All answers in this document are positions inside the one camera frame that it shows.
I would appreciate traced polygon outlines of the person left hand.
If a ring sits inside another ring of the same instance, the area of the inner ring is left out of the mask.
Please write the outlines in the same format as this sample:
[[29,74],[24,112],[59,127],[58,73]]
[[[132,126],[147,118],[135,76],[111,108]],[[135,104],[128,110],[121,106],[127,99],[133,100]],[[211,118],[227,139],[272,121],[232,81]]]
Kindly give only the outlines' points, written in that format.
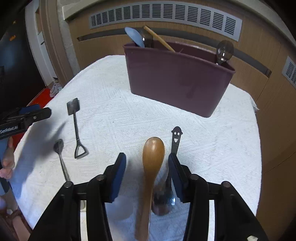
[[15,166],[13,138],[1,140],[1,178],[10,179]]

